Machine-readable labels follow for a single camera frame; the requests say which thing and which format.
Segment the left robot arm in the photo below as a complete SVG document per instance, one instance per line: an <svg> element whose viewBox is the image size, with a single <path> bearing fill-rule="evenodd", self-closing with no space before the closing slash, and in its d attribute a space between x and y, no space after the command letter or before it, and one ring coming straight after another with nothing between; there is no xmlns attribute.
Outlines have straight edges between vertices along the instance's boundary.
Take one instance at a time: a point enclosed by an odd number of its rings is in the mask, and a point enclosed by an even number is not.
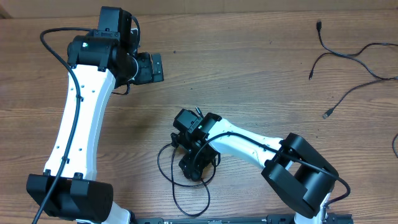
<svg viewBox="0 0 398 224"><path fill-rule="evenodd" d="M101 8L95 29L79 28L69 43L68 93L52 153L26 190L39 213L78 223L135 223L113 199L113 186L99 182L97 148L110 96L121 86L162 82L161 56L138 52L137 19L119 7Z"/></svg>

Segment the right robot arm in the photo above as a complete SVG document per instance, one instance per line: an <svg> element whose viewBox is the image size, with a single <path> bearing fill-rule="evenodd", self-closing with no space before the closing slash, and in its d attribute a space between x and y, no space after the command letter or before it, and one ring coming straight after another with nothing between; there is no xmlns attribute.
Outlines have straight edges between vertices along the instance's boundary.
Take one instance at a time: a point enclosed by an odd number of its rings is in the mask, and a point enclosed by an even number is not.
<svg viewBox="0 0 398 224"><path fill-rule="evenodd" d="M296 223L325 223L327 200L336 169L303 137L269 138L241 129L213 113L206 116L182 109L173 126L172 144L186 154L179 167L186 178L199 181L205 167L221 154L258 166L281 200L296 212Z"/></svg>

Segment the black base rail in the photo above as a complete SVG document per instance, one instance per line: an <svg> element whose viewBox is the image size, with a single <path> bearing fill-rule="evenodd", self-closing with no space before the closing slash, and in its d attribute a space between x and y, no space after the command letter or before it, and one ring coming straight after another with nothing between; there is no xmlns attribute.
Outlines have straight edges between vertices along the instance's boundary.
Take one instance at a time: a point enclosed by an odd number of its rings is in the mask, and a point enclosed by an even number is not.
<svg viewBox="0 0 398 224"><path fill-rule="evenodd" d="M137 224L295 224L294 215L235 218L137 218Z"/></svg>

